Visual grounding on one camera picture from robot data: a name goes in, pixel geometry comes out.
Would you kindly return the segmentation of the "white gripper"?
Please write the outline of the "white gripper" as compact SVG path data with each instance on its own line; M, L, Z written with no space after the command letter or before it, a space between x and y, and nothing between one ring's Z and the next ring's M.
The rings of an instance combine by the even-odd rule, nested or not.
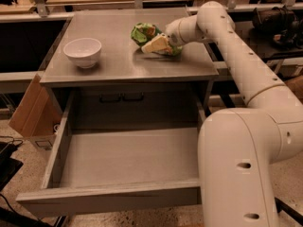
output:
M166 25L165 34L158 34L151 41L147 42L141 47L143 53L151 53L155 51L160 51L167 49L169 47L169 42L172 45L178 45L180 43L179 36L179 20L175 20Z

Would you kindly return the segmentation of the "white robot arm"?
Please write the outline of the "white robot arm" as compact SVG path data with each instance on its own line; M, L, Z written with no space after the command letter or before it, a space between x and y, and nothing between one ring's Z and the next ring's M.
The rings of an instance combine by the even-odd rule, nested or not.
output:
M303 150L303 104L238 36L223 5L168 24L145 53L209 39L235 81L244 105L203 123L198 168L205 227L279 227L269 166Z

